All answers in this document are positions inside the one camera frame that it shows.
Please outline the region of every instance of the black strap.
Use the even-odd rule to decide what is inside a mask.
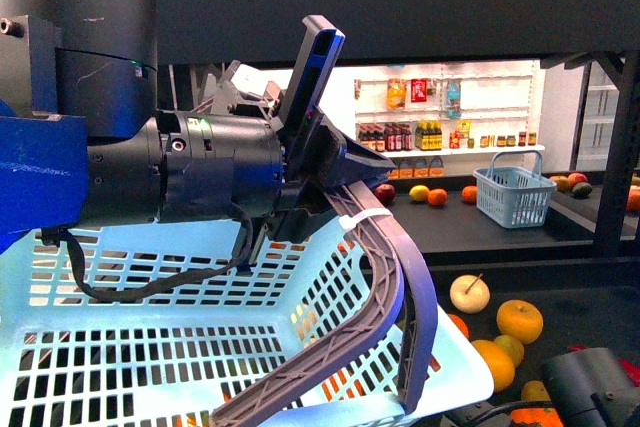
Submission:
[[[100,300],[102,302],[135,302],[151,295],[160,294],[168,290],[180,287],[185,284],[196,284],[203,280],[209,279],[216,275],[222,275],[227,273],[232,268],[243,263],[251,254],[251,242],[253,239],[253,224],[251,218],[242,210],[238,205],[232,204],[233,214],[236,220],[240,221],[241,228],[247,230],[247,238],[242,247],[242,250],[237,257],[229,260],[227,265],[219,269],[191,269],[179,274],[174,274],[171,277],[165,279],[156,279],[149,282],[144,287],[138,287],[135,289],[127,289],[117,292],[108,292],[102,290],[96,290],[84,281],[85,275],[85,258],[84,252],[78,240],[66,229],[63,229],[59,233],[59,239],[67,243],[67,252],[69,254],[69,261],[71,262],[71,270],[73,272],[73,279],[76,281],[80,290],[82,290],[89,297]]]

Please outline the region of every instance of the black cable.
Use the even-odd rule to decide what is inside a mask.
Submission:
[[[471,419],[469,422],[465,422],[461,427],[477,427],[496,415],[509,414],[514,410],[535,408],[550,409],[553,408],[553,403],[548,400],[518,400],[517,402],[507,402],[506,404],[487,410],[485,413]]]
[[[241,228],[247,230],[245,243],[237,257],[232,258],[229,260],[227,265],[219,269],[205,268],[187,270],[185,272],[172,275],[171,277],[167,277],[166,279],[153,280],[144,287],[138,287],[135,289],[117,292],[106,292],[94,289],[84,281],[85,258],[78,240],[66,229],[60,231],[59,239],[67,243],[67,252],[69,254],[69,261],[71,262],[73,279],[76,281],[80,290],[89,297],[93,297],[94,299],[102,302],[135,302],[140,299],[144,299],[145,297],[160,294],[185,284],[196,284],[216,275],[225,274],[249,258],[249,255],[251,255],[251,243],[253,239],[253,224],[251,223],[251,218],[244,210],[242,210],[242,208],[240,208],[240,206],[233,203],[231,205],[233,206],[232,218],[239,220]]]

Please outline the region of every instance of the yellow apple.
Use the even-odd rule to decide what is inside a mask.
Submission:
[[[475,314],[487,306],[491,294],[489,287],[480,277],[462,275],[453,281],[449,297],[456,309],[465,314]]]

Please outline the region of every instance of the black metal frame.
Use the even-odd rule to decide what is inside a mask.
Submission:
[[[262,20],[257,12],[265,6],[269,10]],[[159,63],[173,64],[174,68],[176,64],[222,63],[236,58],[258,67],[291,67],[297,53],[291,39],[301,35],[300,20],[316,11],[348,35],[339,60],[342,65],[539,58],[543,67],[564,63],[566,68],[576,68],[598,61],[621,88],[621,95],[593,255],[618,254],[627,189],[640,149],[640,105],[635,90],[639,79],[632,72],[640,50],[640,22],[633,21],[640,18],[640,3],[158,0],[157,8]],[[627,59],[625,64],[620,60],[621,52]],[[179,104],[191,105],[191,72],[181,77],[192,97]],[[636,245],[640,252],[640,232]],[[584,249],[578,251],[582,254],[577,255],[586,254]]]
[[[589,93],[589,79],[591,78],[591,64],[584,66],[582,73],[582,84],[580,85],[580,100],[578,100],[578,115],[576,119],[576,131],[573,136],[573,150],[571,151],[571,161],[569,169],[575,170],[578,165],[578,155],[580,154],[580,139],[582,139],[582,127],[584,126],[584,114],[587,108],[587,95]]]

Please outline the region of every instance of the red apple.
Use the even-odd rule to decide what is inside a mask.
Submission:
[[[571,188],[573,189],[580,182],[589,182],[587,176],[581,174],[580,172],[574,172],[573,174],[569,174],[568,176],[569,182],[571,182]]]
[[[373,195],[382,205],[389,205],[396,198],[396,188],[391,184],[381,184],[373,191]]]

